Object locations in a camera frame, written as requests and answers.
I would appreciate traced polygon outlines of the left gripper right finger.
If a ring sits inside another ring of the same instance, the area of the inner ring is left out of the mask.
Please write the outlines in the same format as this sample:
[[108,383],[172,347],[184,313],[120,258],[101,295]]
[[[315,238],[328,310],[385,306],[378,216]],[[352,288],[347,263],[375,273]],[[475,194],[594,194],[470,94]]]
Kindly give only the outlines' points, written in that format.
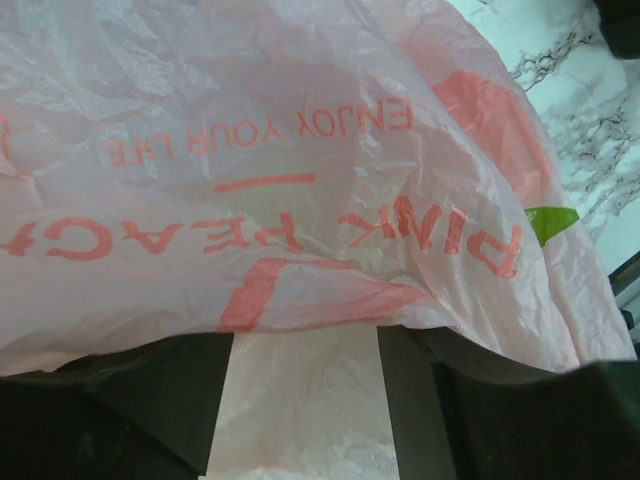
[[563,374],[447,328],[378,330],[403,479],[635,479],[639,365]]

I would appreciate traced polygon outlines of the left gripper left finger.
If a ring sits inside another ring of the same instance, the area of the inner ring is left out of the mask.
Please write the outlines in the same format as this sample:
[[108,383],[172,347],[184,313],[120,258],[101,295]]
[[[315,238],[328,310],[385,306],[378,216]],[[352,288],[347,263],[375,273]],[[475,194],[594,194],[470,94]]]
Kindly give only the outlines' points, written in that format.
[[232,344],[178,336],[2,378],[2,478],[204,476]]

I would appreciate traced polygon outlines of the pink plastic bag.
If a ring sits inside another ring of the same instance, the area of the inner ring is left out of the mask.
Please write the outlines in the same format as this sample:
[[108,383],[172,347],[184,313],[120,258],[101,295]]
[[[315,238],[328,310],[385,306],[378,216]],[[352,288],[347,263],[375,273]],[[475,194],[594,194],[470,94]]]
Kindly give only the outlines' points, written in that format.
[[198,479],[401,479],[378,330],[633,361],[551,142],[445,1],[5,1],[1,380],[233,344]]

